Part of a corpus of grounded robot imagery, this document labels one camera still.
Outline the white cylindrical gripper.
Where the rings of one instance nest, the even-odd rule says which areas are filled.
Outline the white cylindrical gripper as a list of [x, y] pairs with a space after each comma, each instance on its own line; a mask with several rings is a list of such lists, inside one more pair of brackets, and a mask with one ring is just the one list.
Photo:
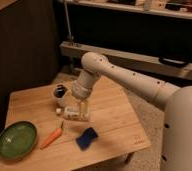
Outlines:
[[96, 73], [91, 73], [87, 70], [82, 70], [78, 78], [72, 83], [72, 95], [79, 99], [77, 106], [79, 109], [79, 115], [82, 115], [82, 101], [84, 115], [88, 114], [88, 100], [90, 97], [93, 86], [100, 79], [100, 76]]

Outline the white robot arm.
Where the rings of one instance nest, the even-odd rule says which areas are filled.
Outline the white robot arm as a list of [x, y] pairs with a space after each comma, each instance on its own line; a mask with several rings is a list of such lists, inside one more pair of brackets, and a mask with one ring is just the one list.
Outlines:
[[165, 113], [160, 171], [192, 171], [192, 86], [179, 87], [111, 63], [102, 54], [87, 52], [83, 70], [72, 85], [72, 95], [90, 97], [105, 76]]

